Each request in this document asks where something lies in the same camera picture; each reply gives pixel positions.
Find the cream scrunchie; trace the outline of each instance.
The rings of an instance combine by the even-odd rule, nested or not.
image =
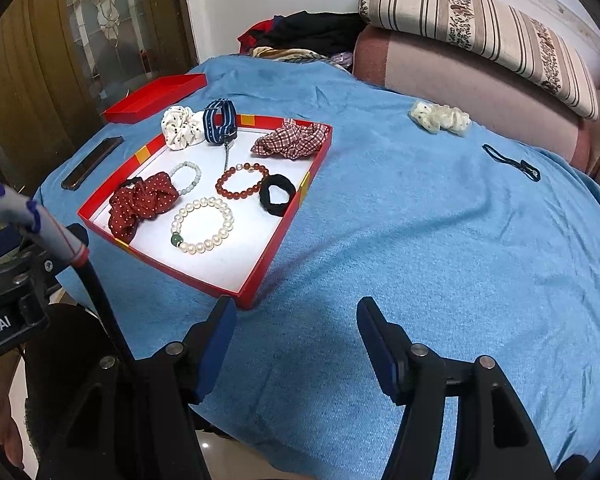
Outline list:
[[[409,115],[411,119],[432,134],[436,134],[440,128],[444,128],[462,137],[464,131],[471,124],[469,114],[460,108],[450,108],[449,105],[440,106],[423,101],[414,102]]]
[[[203,114],[204,111],[193,112],[188,106],[168,108],[160,122],[167,146],[177,151],[205,140]]]

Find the red bead bracelet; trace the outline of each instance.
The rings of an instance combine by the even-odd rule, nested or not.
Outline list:
[[[253,170],[257,170],[262,173],[262,178],[255,186],[248,187],[241,192],[227,191],[224,187],[222,187],[222,184],[229,180],[229,177],[232,176],[232,174],[240,170],[247,170],[249,173],[251,173]],[[232,166],[226,170],[218,179],[218,182],[216,182],[216,191],[225,198],[233,198],[234,200],[238,200],[239,198],[247,198],[248,196],[260,191],[260,186],[262,185],[262,181],[266,176],[269,176],[269,170],[262,164],[258,164],[257,162],[255,164],[250,164],[248,162],[245,162],[244,164],[236,164],[235,166]]]

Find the light blue bead bracelet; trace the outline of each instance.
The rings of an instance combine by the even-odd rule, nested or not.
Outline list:
[[[180,164],[178,164],[175,168],[173,168],[170,172],[169,172],[169,177],[172,178],[173,175],[176,173],[176,171],[178,171],[180,168],[191,168],[192,170],[196,170],[196,177],[193,179],[193,182],[191,184],[189,184],[185,189],[179,189],[178,190],[178,194],[179,195],[186,195],[189,191],[191,191],[193,188],[195,188],[198,183],[200,182],[200,177],[202,176],[202,171],[200,171],[200,168],[198,167],[197,164],[194,164],[193,162],[181,162]]]

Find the person's leg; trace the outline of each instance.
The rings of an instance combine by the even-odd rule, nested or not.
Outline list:
[[[49,327],[25,348],[27,433],[38,460],[90,371],[115,354],[100,321],[84,307],[57,303],[46,312]]]

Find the black cable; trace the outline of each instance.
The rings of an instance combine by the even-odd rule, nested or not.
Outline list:
[[[125,337],[122,335],[122,330],[120,330],[118,321],[111,309],[109,298],[107,298],[91,262],[87,260],[85,264],[80,267],[74,267],[74,269],[91,298],[93,306],[100,317],[102,327],[118,352],[118,357],[126,365],[126,368],[137,377],[136,360],[126,343]]]
[[[282,204],[272,204],[269,195],[269,188],[271,186],[276,186],[286,191],[289,195],[289,200]],[[260,203],[269,214],[274,216],[284,216],[295,195],[296,187],[284,175],[275,174],[266,176],[263,179],[262,184],[260,184]]]
[[[27,358],[24,355],[24,349],[22,348],[22,345],[16,346],[16,350],[18,351],[18,354],[20,354],[20,357],[22,357],[24,364],[27,364]]]
[[[517,161],[513,160],[512,158],[507,158],[506,156],[499,153],[493,146],[490,146],[488,144],[483,144],[482,148],[496,162],[501,162],[503,164],[509,164],[510,166],[513,166],[514,168],[518,168],[520,171],[522,171],[522,173],[524,173],[527,177],[529,177],[534,182],[540,181],[540,171],[538,170],[538,168],[535,168],[531,164],[529,164],[526,160],[523,159],[523,160],[520,160],[520,162],[517,162]]]
[[[124,182],[122,182],[121,184],[118,184],[118,187],[116,188],[116,191],[126,187],[126,186],[131,186],[132,184],[137,184],[138,182],[142,182],[142,177],[141,176],[135,176],[133,178],[128,178],[126,179]]]

